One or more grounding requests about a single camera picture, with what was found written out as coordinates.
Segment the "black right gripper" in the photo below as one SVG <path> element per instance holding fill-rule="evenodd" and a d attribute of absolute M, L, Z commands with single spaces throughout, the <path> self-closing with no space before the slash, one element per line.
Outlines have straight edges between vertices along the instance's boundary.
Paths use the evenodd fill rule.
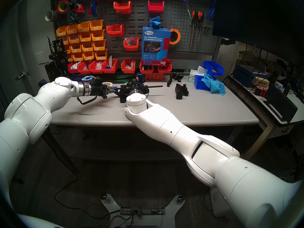
<path fill-rule="evenodd" d="M 134 93 L 139 93 L 139 94 L 143 94 L 146 95 L 146 97 L 149 96 L 149 88 L 147 85 L 140 85 L 137 88 L 128 88 L 127 90 L 127 95 L 132 95 Z"/>

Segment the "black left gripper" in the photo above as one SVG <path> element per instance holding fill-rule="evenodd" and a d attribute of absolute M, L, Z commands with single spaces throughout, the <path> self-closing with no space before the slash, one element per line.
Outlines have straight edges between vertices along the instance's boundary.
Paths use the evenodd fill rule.
<path fill-rule="evenodd" d="M 118 95 L 117 87 L 107 87 L 104 84 L 92 85 L 92 96 L 100 96 L 103 99 L 107 99 L 107 95 L 114 93 Z"/>

